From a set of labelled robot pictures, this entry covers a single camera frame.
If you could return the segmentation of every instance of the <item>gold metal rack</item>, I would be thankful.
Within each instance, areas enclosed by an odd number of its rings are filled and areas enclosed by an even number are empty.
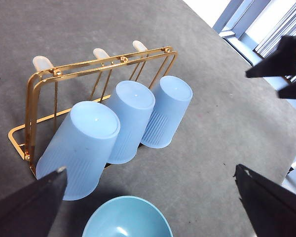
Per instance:
[[[91,61],[85,61],[85,62],[79,62],[79,63],[73,63],[63,66],[54,67],[51,69],[43,70],[37,73],[34,73],[28,80],[27,83],[27,95],[26,95],[26,111],[25,111],[25,123],[17,126],[13,129],[11,129],[8,133],[9,140],[11,141],[14,148],[19,153],[20,157],[29,162],[29,167],[32,171],[32,173],[35,175],[35,146],[36,146],[36,136],[37,136],[37,124],[41,123],[43,121],[47,121],[49,119],[54,120],[54,132],[57,128],[57,117],[60,115],[64,115],[70,111],[70,109],[66,109],[63,111],[57,111],[57,103],[58,103],[58,82],[65,81],[89,74],[96,74],[98,73],[97,79],[95,81],[95,84],[93,86],[92,92],[89,96],[89,100],[92,100],[92,97],[94,95],[94,92],[96,90],[96,87],[98,86],[98,83],[101,79],[102,72],[108,71],[108,76],[105,81],[105,86],[102,90],[101,97],[94,100],[95,102],[102,103],[103,100],[108,99],[110,95],[105,95],[107,86],[110,81],[110,77],[112,74],[112,71],[116,68],[120,67],[126,67],[129,65],[136,64],[129,80],[131,80],[139,68],[139,65],[141,65],[139,72],[137,73],[137,76],[135,77],[135,81],[138,80],[140,74],[143,71],[143,68],[145,66],[145,63],[147,61],[155,60],[158,58],[164,58],[161,66],[158,68],[157,73],[153,77],[149,89],[152,87],[152,85],[155,83],[155,81],[160,77],[160,73],[164,68],[165,71],[163,73],[163,76],[167,75],[170,71],[175,59],[177,57],[177,52],[173,51],[172,47],[162,47],[162,48],[156,48],[152,50],[145,50],[141,52],[135,52],[135,53],[128,53],[118,56],[112,56],[105,59],[96,59]],[[79,69],[83,67],[88,66],[95,66],[95,68],[92,69],[85,69],[84,71],[78,71],[74,73],[66,73],[67,70],[74,70]],[[40,90],[45,85],[48,85],[50,83],[55,84],[55,93],[54,93],[54,113],[42,118],[37,119],[37,109],[38,109],[38,102],[39,102],[39,95]],[[24,140],[23,143],[18,143],[13,136],[16,131],[24,129]]]

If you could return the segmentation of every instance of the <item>bowl rim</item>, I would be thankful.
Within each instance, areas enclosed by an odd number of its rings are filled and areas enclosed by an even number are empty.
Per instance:
[[[116,200],[119,200],[119,199],[125,199],[125,198],[129,198],[129,199],[137,199],[137,200],[140,200],[140,201],[143,201],[145,203],[147,203],[148,205],[152,206],[158,213],[159,215],[162,217],[162,219],[164,220],[164,222],[166,223],[167,227],[168,227],[168,230],[170,232],[170,236],[173,237],[172,235],[172,231],[171,231],[171,228],[170,228],[170,225],[167,221],[167,219],[164,217],[164,215],[161,213],[161,211],[155,206],[153,205],[151,202],[141,198],[141,197],[136,197],[136,196],[120,196],[120,197],[115,197],[115,198],[112,198],[108,201],[106,201],[105,203],[103,203],[98,209],[95,210],[95,212],[93,212],[93,214],[90,216],[87,224],[85,225],[84,229],[83,229],[83,233],[82,233],[82,237],[86,237],[86,229],[88,229],[89,225],[91,224],[91,220],[93,219],[93,217],[97,214],[97,212],[100,211],[100,209],[103,209],[104,206],[108,205],[109,203],[113,202],[113,201],[116,201]]]

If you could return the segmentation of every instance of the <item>blue plastic cup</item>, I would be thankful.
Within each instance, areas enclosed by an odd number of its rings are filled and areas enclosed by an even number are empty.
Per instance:
[[[64,200],[88,196],[99,183],[119,130],[118,117],[107,106],[92,101],[75,104],[39,159],[37,179],[66,166]]]
[[[113,198],[90,217],[82,237],[173,237],[162,213],[145,199]]]
[[[120,132],[108,163],[122,164],[134,158],[154,104],[153,93],[144,85],[131,80],[117,84],[106,103],[120,120]]]
[[[141,143],[151,148],[163,148],[172,141],[193,92],[185,81],[174,76],[161,78],[152,92],[156,103]]]

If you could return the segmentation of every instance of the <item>metal rod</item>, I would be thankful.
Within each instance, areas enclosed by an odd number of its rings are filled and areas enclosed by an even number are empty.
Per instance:
[[[94,86],[93,86],[93,89],[92,89],[91,95],[90,95],[90,97],[89,97],[89,100],[92,100],[93,94],[94,94],[95,89],[96,89],[96,87],[97,87],[97,85],[98,85],[98,83],[99,83],[99,80],[100,80],[101,75],[102,75],[102,72],[99,73],[98,78],[97,78],[97,80],[96,80],[95,83],[94,83]]]
[[[109,71],[109,75],[108,75],[108,77],[107,77],[107,81],[106,81],[105,86],[104,86],[104,89],[103,89],[103,91],[102,91],[101,99],[100,99],[100,101],[99,101],[100,103],[101,103],[102,100],[103,100],[104,93],[105,93],[105,91],[106,91],[106,89],[107,89],[107,86],[108,86],[108,83],[109,83],[109,80],[110,80],[110,77],[111,77],[111,73],[112,73],[112,70]]]
[[[144,68],[144,65],[145,65],[145,63],[146,63],[146,62],[143,62],[143,64],[142,64],[142,67],[140,68],[140,70],[139,70],[139,72],[138,72],[138,75],[137,75],[137,77],[136,77],[135,81],[137,81],[137,80],[138,80],[138,78],[139,78],[139,75],[142,73],[142,70],[143,70],[143,68]]]
[[[54,134],[57,130],[57,98],[58,98],[58,82],[55,82],[55,101],[54,101]]]
[[[164,64],[168,61],[168,57],[169,57],[169,56],[167,56],[167,57],[164,59],[163,63],[161,64],[161,66],[160,66],[160,68],[159,68],[157,74],[154,76],[154,78],[153,78],[153,80],[152,80],[152,82],[151,82],[151,84],[150,84],[150,86],[149,86],[149,89],[152,88],[152,85],[153,85],[154,82],[156,81],[156,79],[157,79],[157,77],[158,77],[160,71],[162,70]]]
[[[166,70],[166,71],[164,72],[164,74],[163,74],[163,77],[164,77],[165,75],[167,75],[168,72],[170,71],[170,69],[172,68],[172,65],[173,65],[174,61],[176,60],[176,57],[177,57],[177,55],[174,54],[174,55],[173,55],[173,58],[172,58],[172,60],[171,60],[171,62],[170,62],[170,64],[169,64],[169,66],[168,66],[168,68],[167,68],[167,70]]]
[[[138,68],[139,64],[140,64],[140,63],[138,63],[138,64],[136,65],[136,67],[134,68],[132,75],[130,75],[130,77],[129,77],[129,80],[131,80],[131,79],[132,79],[132,77],[133,77],[133,75],[134,75],[135,71],[137,70],[137,68]]]

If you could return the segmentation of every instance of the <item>blue bowl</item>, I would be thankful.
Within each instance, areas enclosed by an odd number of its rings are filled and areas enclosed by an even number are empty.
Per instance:
[[[82,237],[173,237],[162,213],[134,196],[113,198],[90,217]]]

